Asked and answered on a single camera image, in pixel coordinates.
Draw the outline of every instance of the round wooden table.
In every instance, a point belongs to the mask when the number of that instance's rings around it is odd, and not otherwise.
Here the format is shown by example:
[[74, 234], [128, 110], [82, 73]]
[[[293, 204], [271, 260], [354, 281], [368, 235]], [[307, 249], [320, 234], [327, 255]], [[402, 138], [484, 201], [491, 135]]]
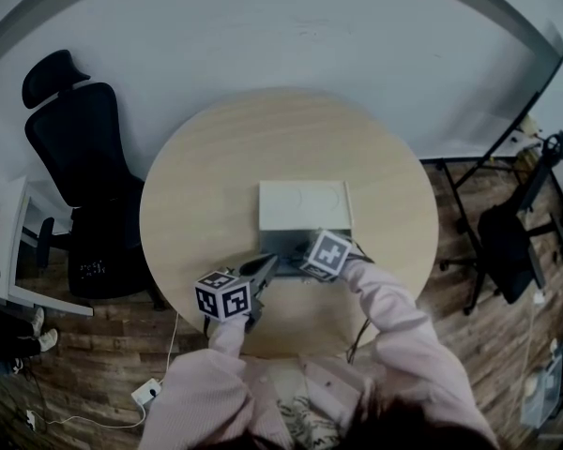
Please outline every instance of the round wooden table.
[[[193, 281], [254, 255], [261, 180], [345, 180], [353, 235], [418, 297], [430, 275], [438, 215], [411, 150], [365, 111], [296, 89], [241, 94], [198, 113], [160, 151], [140, 210], [150, 271], [169, 303], [203, 328]], [[244, 353], [338, 354], [365, 321], [341, 282], [275, 279]], [[370, 341], [370, 328], [360, 343]]]

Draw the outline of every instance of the floor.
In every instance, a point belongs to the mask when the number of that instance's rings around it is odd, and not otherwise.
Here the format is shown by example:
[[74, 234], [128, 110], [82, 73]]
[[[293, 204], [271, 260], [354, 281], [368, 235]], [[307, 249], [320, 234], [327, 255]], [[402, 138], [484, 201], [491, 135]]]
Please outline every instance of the floor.
[[[467, 167], [468, 164], [450, 165], [456, 178]], [[457, 208], [446, 177], [434, 165], [425, 168], [440, 218], [437, 260], [471, 255], [466, 237], [455, 229]], [[470, 179], [461, 194], [474, 225], [481, 211], [503, 202], [515, 185], [511, 173], [492, 170], [480, 171]], [[534, 212], [525, 216], [527, 228], [546, 223], [549, 212], [562, 213], [552, 182], [544, 186]], [[543, 307], [532, 306], [530, 291], [508, 306], [502, 297], [493, 296], [493, 286], [488, 282], [479, 307], [465, 317], [462, 308], [473, 286], [473, 271], [451, 267], [441, 272], [437, 265], [418, 300], [419, 306], [433, 315], [441, 341], [463, 361], [479, 407], [495, 432], [512, 448], [525, 449], [556, 448], [536, 444], [535, 434], [518, 424], [519, 382], [532, 312], [535, 319], [527, 371], [546, 363], [551, 340], [563, 338], [563, 263], [554, 262], [556, 238], [544, 235], [536, 238], [534, 245], [548, 282]], [[51, 259], [49, 268], [40, 275], [32, 264], [32, 252], [26, 248], [20, 258], [18, 279], [27, 288], [65, 295], [74, 301], [67, 291], [66, 255], [55, 251]], [[26, 409], [34, 409], [49, 419], [80, 415], [105, 425], [132, 425], [140, 419], [129, 394], [148, 379], [163, 376], [175, 315], [172, 310], [155, 312], [145, 294], [93, 305], [96, 316], [92, 319], [48, 311], [47, 324], [60, 331], [58, 347], [35, 357], [32, 372], [27, 375], [0, 379], [0, 442], [4, 448], [12, 448], [7, 446], [7, 440], [25, 449], [137, 446], [141, 427], [108, 429], [78, 420], [48, 429], [38, 424], [39, 432], [33, 433], [23, 422]], [[204, 345], [202, 335], [180, 321], [174, 356]]]

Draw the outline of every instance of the black office chair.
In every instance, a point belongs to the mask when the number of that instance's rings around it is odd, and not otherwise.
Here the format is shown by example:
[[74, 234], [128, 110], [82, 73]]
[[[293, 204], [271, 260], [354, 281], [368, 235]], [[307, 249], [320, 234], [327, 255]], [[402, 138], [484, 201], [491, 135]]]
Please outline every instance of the black office chair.
[[517, 213], [531, 208], [546, 177], [562, 159], [563, 132], [561, 131], [544, 142], [540, 160], [526, 182], [517, 187], [506, 202], [486, 210], [481, 215], [478, 225], [479, 239], [469, 225], [449, 169], [444, 161], [441, 162], [461, 213], [457, 229], [459, 233], [467, 233], [476, 252], [475, 258], [440, 262], [442, 271], [456, 264], [472, 266], [478, 272], [471, 301], [464, 308], [465, 315], [469, 315], [475, 308], [486, 275], [490, 276], [496, 284], [495, 294], [502, 294], [509, 304], [517, 301], [532, 280], [536, 280], [539, 288], [544, 286], [544, 275], [530, 237], [556, 230], [555, 223], [527, 231], [517, 217]]
[[50, 172], [65, 202], [74, 207], [70, 234], [52, 235], [46, 219], [38, 237], [38, 266], [48, 264], [50, 247], [68, 250], [68, 283], [82, 298], [115, 298], [147, 290], [156, 309], [164, 304], [140, 241], [144, 182], [123, 156], [113, 89], [90, 83], [61, 50], [35, 65], [23, 81], [23, 103], [37, 107], [25, 135]]

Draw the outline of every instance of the person's leg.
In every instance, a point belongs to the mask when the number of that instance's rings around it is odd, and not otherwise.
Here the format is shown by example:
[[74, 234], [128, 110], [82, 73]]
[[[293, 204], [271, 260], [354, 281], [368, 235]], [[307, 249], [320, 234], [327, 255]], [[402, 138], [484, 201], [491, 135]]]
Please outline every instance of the person's leg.
[[0, 336], [0, 360], [39, 354], [41, 347], [38, 340]]
[[32, 337], [34, 327], [30, 322], [12, 317], [0, 311], [0, 335], [8, 337]]

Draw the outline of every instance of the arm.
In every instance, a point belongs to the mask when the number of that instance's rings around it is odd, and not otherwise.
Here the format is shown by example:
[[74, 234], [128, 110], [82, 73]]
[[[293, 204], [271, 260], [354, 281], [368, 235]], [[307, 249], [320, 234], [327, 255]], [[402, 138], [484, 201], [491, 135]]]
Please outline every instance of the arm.
[[360, 260], [349, 261], [341, 277], [380, 332], [373, 360], [420, 379], [427, 391], [421, 403], [432, 418], [471, 427], [495, 442], [477, 409], [463, 365], [438, 341], [430, 317], [417, 309], [398, 280]]
[[239, 352], [248, 317], [220, 324], [208, 349], [178, 356], [146, 420], [140, 449], [191, 448], [239, 437], [252, 419]]

